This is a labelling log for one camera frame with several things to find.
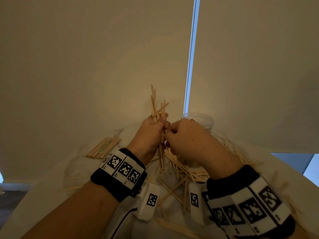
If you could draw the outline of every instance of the white table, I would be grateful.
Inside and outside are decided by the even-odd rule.
[[[107,132],[104,136],[118,134],[122,138],[119,145],[114,148],[114,150],[116,150],[118,147],[123,147],[130,142],[138,127],[139,124],[128,126],[122,131]],[[214,132],[219,136],[223,136],[222,133],[218,133],[217,131]],[[83,155],[87,154],[87,152],[101,140],[102,137],[92,141],[90,144],[83,145],[46,173],[17,206],[12,216],[1,230],[0,238],[20,238],[45,215],[65,201],[69,196],[67,193],[61,191],[64,188],[71,187],[71,184],[67,184],[70,183],[70,181],[64,179],[65,176],[87,176],[86,180],[89,180],[90,174],[97,168],[100,161],[85,158]],[[301,222],[303,225],[307,225],[307,229],[319,235],[319,203],[317,203],[319,188],[267,151],[240,140],[232,139],[232,141],[235,141],[238,146],[243,148],[252,161],[264,161],[263,164],[257,165],[257,168],[267,180],[270,180],[275,171],[279,172],[274,184],[275,187],[280,186],[284,181],[289,182],[286,194],[290,195],[294,205],[303,212],[303,215],[300,216]],[[148,168],[148,171],[153,171],[154,166],[155,163]],[[166,192],[167,191],[162,188],[161,196],[166,194]],[[115,228],[126,211],[132,208],[132,200],[132,198],[128,197],[121,203],[109,228]],[[202,228],[192,221],[190,213],[184,215],[181,205],[174,197],[170,196],[163,203],[163,207],[170,221],[187,226],[206,237],[208,237],[208,235],[214,235],[216,238],[225,238],[221,230],[214,224]],[[132,238],[184,238],[183,235],[177,232],[158,226],[155,218],[161,217],[162,214],[160,210],[156,210],[152,221],[149,223],[139,221],[135,219],[134,216],[130,216],[121,226],[121,232],[118,233],[118,238],[125,238],[127,237],[127,234],[131,234]]]

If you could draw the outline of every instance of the cord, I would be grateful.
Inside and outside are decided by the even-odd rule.
[[[126,215],[123,217],[123,219],[121,220],[120,224],[119,224],[119,225],[117,226],[117,228],[115,229],[115,231],[114,231],[114,233],[113,233],[113,235],[111,236],[110,239],[113,239],[113,237],[115,236],[117,230],[120,228],[120,225],[121,225],[122,222],[125,220],[125,218],[126,218],[131,212],[137,211],[137,210],[138,210],[138,208],[136,207],[136,208],[130,209],[129,212],[126,213]]]

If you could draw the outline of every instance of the person's left hand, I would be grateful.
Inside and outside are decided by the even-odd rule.
[[[161,116],[156,124],[152,116],[146,118],[140,128],[138,129],[135,137],[126,147],[129,149],[144,165],[147,165],[155,156],[156,149],[161,141],[163,128],[167,130],[170,123],[166,121],[168,114]]]

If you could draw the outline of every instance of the person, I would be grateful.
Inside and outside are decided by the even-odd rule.
[[[170,124],[168,114],[154,124],[152,117],[145,119],[135,137],[126,147],[143,165],[154,157],[166,130],[166,147],[175,155],[197,162],[215,181],[234,175],[243,168],[239,158],[229,152],[197,122],[182,119]],[[119,201],[103,186],[88,181],[76,193],[39,221],[22,239],[31,238],[101,238]],[[307,238],[296,227],[289,238]]]

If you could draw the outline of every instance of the transparent container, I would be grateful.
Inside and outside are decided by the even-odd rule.
[[[181,116],[181,118],[194,119],[209,133],[211,133],[212,128],[214,126],[213,118],[202,113],[195,113],[195,112],[185,113]]]
[[[213,118],[211,118],[208,115],[202,114],[202,113],[185,113],[181,116],[181,118],[187,118],[187,119],[193,119],[194,121],[198,122],[205,130],[209,132],[209,134],[212,131],[212,128],[214,126]],[[190,168],[198,168],[200,167],[199,164],[196,162],[191,162],[189,160],[186,160],[180,156],[177,156],[177,159],[183,164],[187,165]]]

